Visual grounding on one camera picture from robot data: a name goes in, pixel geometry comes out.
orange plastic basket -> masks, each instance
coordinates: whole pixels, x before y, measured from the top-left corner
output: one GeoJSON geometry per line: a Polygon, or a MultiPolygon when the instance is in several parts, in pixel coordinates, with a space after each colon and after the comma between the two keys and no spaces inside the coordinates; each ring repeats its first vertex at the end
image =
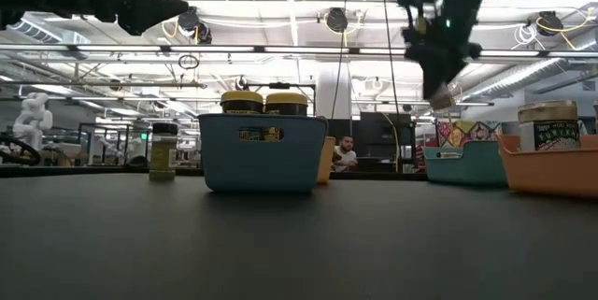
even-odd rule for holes
{"type": "Polygon", "coordinates": [[[318,184],[328,184],[330,179],[330,167],[333,164],[333,153],[335,152],[336,139],[327,136],[321,148],[320,169],[318,170],[318,184]]]}
{"type": "Polygon", "coordinates": [[[578,150],[517,151],[518,136],[498,136],[513,191],[598,197],[598,136],[581,136],[578,150]]]}

